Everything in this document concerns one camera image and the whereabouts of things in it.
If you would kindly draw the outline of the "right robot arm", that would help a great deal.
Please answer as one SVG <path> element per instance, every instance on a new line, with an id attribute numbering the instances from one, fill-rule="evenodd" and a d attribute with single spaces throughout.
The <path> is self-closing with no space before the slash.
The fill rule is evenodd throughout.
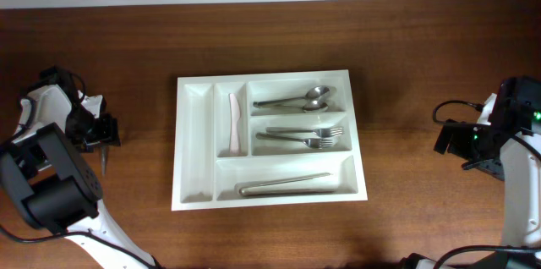
<path id="1" fill-rule="evenodd" d="M 434 145 L 440 154 L 464 159 L 463 170 L 477 169 L 505 185 L 505 221 L 498 245 L 469 245 L 437 261 L 412 253 L 403 269 L 439 269 L 460 254 L 484 252 L 473 268 L 534 269 L 540 266 L 540 82 L 511 77 L 484 103 L 473 104 L 474 123 L 434 122 L 442 129 Z"/>

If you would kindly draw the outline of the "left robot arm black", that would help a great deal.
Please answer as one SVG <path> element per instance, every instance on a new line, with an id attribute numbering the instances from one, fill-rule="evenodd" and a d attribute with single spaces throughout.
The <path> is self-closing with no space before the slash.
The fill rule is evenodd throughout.
<path id="1" fill-rule="evenodd" d="M 99 179 L 83 158 L 121 145 L 117 120 L 103 96 L 58 66 L 43 70 L 21 91 L 14 134 L 1 144 L 1 187 L 34 229 L 34 244 L 67 239 L 103 268 L 158 268 L 160 263 L 119 227 L 107 210 Z"/>

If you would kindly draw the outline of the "pink plastic knife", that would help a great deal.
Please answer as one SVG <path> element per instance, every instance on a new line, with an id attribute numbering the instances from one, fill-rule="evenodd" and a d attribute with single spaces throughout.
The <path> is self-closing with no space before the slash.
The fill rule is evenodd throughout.
<path id="1" fill-rule="evenodd" d="M 240 106 L 236 96 L 233 93 L 229 94 L 230 110 L 231 110 L 231 132 L 229 151 L 232 156 L 240 154 L 240 138 L 238 132 L 238 121 L 241 118 Z"/>

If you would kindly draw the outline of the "metal fork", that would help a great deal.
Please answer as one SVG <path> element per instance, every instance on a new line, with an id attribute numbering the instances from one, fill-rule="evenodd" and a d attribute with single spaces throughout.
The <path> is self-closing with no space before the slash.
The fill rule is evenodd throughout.
<path id="1" fill-rule="evenodd" d="M 287 127 L 267 127 L 266 132 L 269 134 L 314 134 L 320 138 L 337 137 L 344 134 L 343 127 L 334 128 L 287 128 Z"/>
<path id="2" fill-rule="evenodd" d="M 255 137 L 258 140 L 283 140 L 288 142 L 298 142 L 312 149 L 324 149 L 332 147 L 335 142 L 332 139 L 322 138 L 294 138 L 288 136 L 280 136 L 266 133 L 257 133 Z"/>

